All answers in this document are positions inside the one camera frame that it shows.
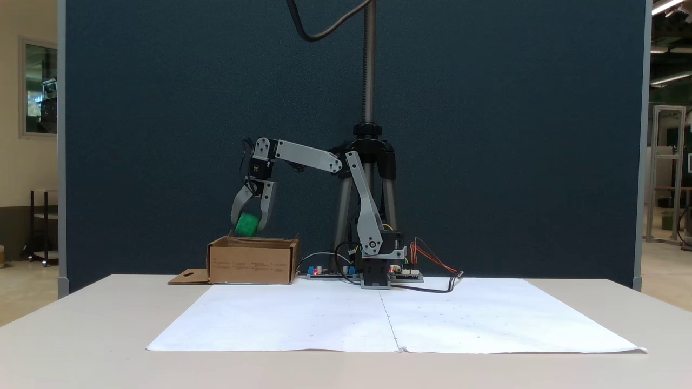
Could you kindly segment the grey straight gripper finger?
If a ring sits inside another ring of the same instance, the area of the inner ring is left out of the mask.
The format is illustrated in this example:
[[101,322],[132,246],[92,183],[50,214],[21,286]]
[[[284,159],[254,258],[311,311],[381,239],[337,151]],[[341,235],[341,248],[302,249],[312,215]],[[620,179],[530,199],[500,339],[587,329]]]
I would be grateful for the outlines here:
[[270,222],[272,211],[274,210],[274,191],[275,183],[262,183],[260,196],[260,210],[262,216],[259,219],[257,230],[264,231]]

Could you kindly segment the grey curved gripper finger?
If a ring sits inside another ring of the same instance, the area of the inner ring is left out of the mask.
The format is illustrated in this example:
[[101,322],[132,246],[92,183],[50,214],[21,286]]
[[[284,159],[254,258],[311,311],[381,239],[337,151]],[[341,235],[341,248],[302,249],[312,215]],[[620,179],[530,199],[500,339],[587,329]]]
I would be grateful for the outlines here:
[[242,212],[254,196],[255,195],[250,189],[241,189],[240,192],[236,194],[231,209],[231,223],[234,227],[237,226]]

